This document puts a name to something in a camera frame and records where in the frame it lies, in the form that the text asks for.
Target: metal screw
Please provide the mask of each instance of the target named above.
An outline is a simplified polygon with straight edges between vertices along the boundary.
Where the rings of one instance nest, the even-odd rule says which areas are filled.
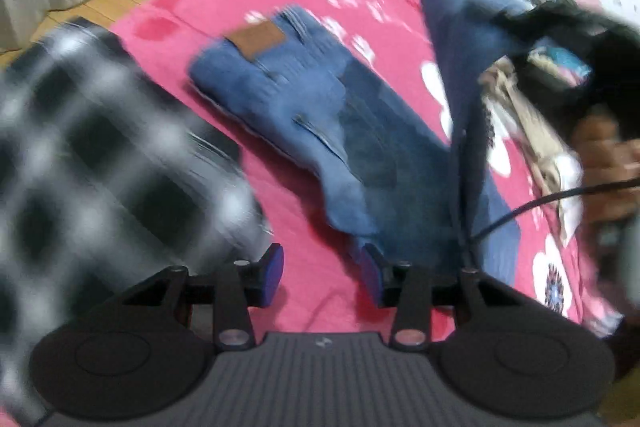
[[[249,342],[249,333],[244,330],[224,330],[218,338],[225,346],[244,346]]]
[[[427,335],[420,330],[400,330],[394,338],[398,344],[403,346],[421,346],[427,341]]]

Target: human hand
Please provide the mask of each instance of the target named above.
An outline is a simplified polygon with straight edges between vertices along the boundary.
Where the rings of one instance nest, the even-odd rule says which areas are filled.
[[[640,140],[620,141],[616,122],[607,115],[592,114],[581,120],[574,131],[572,145],[580,156],[585,187],[603,183],[622,182],[640,176]],[[638,209],[640,190],[627,188],[584,196],[582,222],[586,226],[586,237],[597,231],[602,223],[630,217]],[[607,261],[606,250],[590,248],[598,267]],[[640,245],[636,255],[640,255]],[[628,323],[640,324],[640,310],[629,302],[624,288],[618,281],[602,280],[600,292]]]
[[[583,118],[572,137],[584,174],[582,185],[622,182],[640,176],[640,140],[621,142],[618,126],[608,115]],[[587,225],[616,221],[633,214],[640,203],[637,188],[584,196],[582,222]]]

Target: plaid shirt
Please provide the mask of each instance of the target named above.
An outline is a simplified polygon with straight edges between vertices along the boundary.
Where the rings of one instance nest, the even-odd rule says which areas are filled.
[[[34,344],[167,265],[257,261],[270,231],[235,142],[78,19],[0,72],[0,399],[24,421]]]

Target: jeans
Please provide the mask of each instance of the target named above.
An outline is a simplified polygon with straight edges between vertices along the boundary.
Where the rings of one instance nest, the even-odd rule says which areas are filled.
[[[499,208],[492,208],[495,198],[478,198],[478,194],[490,190],[482,175],[487,143],[478,78],[498,58],[528,51],[528,46],[495,25],[492,18],[502,10],[517,13],[530,8],[524,0],[422,0],[453,120],[450,204],[452,214],[461,216],[457,223],[461,236],[479,232],[485,214],[492,216],[491,222],[501,213]],[[503,273],[515,263],[517,244],[503,238],[513,238],[517,227],[511,221],[502,228],[512,232],[503,234],[498,229],[485,240],[480,255],[497,263],[489,273]]]
[[[191,65],[196,88],[314,172],[329,223],[357,247],[372,243],[392,262],[458,270],[446,147],[302,8],[273,21],[285,42],[253,62],[231,42],[215,42]],[[485,194],[508,211],[490,180]],[[492,275],[511,282],[513,266]]]

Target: beige fabric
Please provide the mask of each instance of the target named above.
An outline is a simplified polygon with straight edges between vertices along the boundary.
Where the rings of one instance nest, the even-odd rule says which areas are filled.
[[[531,60],[545,70],[555,66],[549,65],[548,62],[538,64],[535,55]],[[513,63],[507,57],[500,58],[480,76],[479,82],[484,86],[485,95],[499,103],[518,124],[522,132],[522,139],[519,140],[520,147],[524,152],[533,180],[540,188],[542,195],[559,192],[562,186],[556,158],[570,153],[570,150],[538,110],[518,90],[518,79]],[[557,203],[555,206],[561,223],[560,239],[564,242],[567,231],[564,229],[562,206]]]

